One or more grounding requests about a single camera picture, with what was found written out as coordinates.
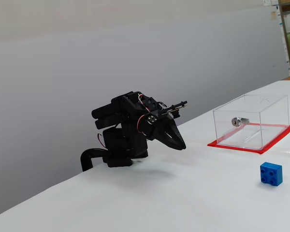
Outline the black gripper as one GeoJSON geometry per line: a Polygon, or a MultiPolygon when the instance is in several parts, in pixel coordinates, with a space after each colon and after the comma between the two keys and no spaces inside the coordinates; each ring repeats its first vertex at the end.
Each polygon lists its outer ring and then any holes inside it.
{"type": "Polygon", "coordinates": [[[160,118],[148,116],[144,123],[144,136],[151,141],[158,140],[175,150],[186,148],[175,120],[169,115],[160,118]]]}

